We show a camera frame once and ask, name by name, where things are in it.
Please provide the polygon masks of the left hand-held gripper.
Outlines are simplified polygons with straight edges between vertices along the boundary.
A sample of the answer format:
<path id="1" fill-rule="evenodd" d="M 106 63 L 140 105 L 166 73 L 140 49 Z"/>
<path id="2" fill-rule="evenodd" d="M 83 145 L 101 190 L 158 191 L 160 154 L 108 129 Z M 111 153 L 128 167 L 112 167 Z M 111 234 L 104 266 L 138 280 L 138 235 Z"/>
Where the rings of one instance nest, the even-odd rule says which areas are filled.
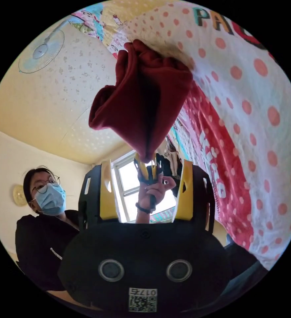
<path id="1" fill-rule="evenodd" d="M 139 183 L 153 184 L 157 181 L 159 174 L 163 174 L 161 161 L 157 160 L 156 157 L 150 160 L 150 163 L 145 164 L 141 161 L 139 154 L 136 153 L 133 163 L 137 171 Z"/>

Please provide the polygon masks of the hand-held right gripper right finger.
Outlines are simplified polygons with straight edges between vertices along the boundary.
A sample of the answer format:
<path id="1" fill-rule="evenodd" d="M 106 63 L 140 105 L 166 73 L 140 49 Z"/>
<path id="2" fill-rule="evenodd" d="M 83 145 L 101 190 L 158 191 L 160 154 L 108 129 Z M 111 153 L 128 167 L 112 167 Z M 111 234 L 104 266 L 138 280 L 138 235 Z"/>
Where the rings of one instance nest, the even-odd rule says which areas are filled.
<path id="1" fill-rule="evenodd" d="M 183 161 L 179 191 L 172 220 L 190 221 L 193 217 L 193 163 Z"/>

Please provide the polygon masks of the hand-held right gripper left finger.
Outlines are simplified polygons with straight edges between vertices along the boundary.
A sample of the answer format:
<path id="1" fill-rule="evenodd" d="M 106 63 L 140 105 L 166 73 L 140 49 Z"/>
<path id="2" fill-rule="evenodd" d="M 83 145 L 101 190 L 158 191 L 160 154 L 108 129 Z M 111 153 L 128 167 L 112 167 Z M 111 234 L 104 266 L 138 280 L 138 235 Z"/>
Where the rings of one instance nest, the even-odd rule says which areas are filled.
<path id="1" fill-rule="evenodd" d="M 111 172 L 111 161 L 101 163 L 100 177 L 100 217 L 103 221 L 119 221 L 120 214 L 117 197 L 114 190 L 114 182 Z"/>

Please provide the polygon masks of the person's left hand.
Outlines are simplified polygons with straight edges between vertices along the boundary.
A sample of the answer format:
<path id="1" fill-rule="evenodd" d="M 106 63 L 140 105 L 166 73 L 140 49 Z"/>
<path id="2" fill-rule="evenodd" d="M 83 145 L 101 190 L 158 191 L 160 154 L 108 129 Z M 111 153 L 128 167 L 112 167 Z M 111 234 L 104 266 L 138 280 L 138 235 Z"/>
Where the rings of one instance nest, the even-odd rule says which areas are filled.
<path id="1" fill-rule="evenodd" d="M 165 193 L 175 188 L 176 183 L 172 177 L 159 174 L 157 181 L 153 184 L 147 185 L 145 182 L 140 182 L 138 202 L 136 208 L 138 212 L 150 214 L 155 210 L 156 205 L 159 204 L 165 196 Z"/>

